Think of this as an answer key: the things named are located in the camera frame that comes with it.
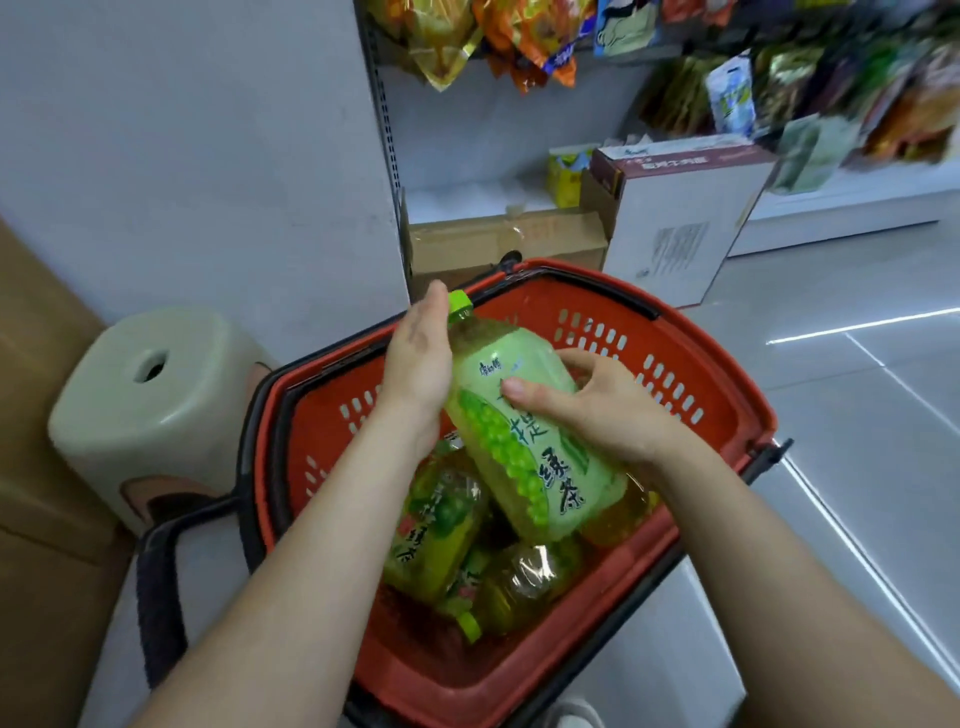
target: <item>white and maroon box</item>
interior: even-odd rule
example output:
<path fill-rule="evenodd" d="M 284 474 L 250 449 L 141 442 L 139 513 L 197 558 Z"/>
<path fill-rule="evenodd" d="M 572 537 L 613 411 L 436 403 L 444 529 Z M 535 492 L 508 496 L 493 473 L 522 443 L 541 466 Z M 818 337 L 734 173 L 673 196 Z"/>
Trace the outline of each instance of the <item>white and maroon box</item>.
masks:
<path fill-rule="evenodd" d="M 699 303 L 776 163 L 738 134 L 597 149 L 580 206 L 610 240 L 604 273 L 673 306 Z"/>

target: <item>bottle cap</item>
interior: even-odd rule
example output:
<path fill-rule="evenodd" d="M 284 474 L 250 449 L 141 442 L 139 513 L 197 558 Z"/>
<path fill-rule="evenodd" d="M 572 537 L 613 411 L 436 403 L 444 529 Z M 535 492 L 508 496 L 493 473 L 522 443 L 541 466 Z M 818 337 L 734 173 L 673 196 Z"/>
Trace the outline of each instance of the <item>bottle cap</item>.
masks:
<path fill-rule="evenodd" d="M 456 313 L 457 311 L 462 311 L 465 308 L 473 308 L 473 303 L 470 301 L 470 296 L 466 292 L 460 290 L 459 288 L 455 291 L 450 291 L 450 313 Z"/>
<path fill-rule="evenodd" d="M 480 639 L 480 636 L 483 635 L 483 629 L 480 627 L 480 622 L 476 620 L 470 612 L 464 612 L 457 618 L 457 624 L 460 625 L 460 628 L 464 631 L 464 634 L 467 636 L 467 640 L 470 644 L 475 643 Z"/>

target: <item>person's right hand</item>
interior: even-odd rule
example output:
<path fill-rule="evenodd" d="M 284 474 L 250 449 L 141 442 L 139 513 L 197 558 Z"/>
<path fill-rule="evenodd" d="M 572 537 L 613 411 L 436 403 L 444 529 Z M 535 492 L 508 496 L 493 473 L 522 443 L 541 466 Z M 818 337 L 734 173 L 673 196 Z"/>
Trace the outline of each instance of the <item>person's right hand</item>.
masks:
<path fill-rule="evenodd" d="M 619 361 L 580 349 L 564 349 L 557 355 L 568 367 L 590 374 L 580 392 L 571 395 L 513 376 L 503 381 L 504 397 L 518 409 L 575 432 L 627 466 L 658 465 L 671 453 L 682 452 L 691 436 L 696 438 L 654 402 Z"/>

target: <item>white wall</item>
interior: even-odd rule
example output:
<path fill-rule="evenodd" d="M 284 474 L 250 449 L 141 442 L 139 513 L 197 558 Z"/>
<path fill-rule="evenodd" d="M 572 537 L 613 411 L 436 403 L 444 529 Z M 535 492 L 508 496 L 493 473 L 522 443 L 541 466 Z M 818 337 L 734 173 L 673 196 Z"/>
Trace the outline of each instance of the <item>white wall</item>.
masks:
<path fill-rule="evenodd" d="M 350 3 L 0 14 L 0 214 L 108 322 L 206 303 L 281 360 L 407 304 Z"/>

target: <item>shopping basket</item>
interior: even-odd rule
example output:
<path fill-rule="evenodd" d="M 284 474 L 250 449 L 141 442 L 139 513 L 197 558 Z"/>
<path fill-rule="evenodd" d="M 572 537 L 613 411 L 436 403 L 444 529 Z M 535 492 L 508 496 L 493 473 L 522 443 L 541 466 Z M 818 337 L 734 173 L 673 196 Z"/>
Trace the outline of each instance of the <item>shopping basket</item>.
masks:
<path fill-rule="evenodd" d="M 620 359 L 671 414 L 747 479 L 780 451 L 777 421 L 734 361 L 683 315 L 622 281 L 556 260 L 508 256 L 466 286 L 478 316 L 530 328 L 559 347 Z M 242 438 L 238 495 L 255 569 L 323 487 L 376 403 L 399 316 L 297 361 L 261 383 Z M 447 430 L 452 428 L 445 423 Z M 658 509 L 539 625 L 468 645 L 456 625 L 378 591 L 345 713 L 360 726 L 526 725 L 547 707 L 682 557 Z"/>

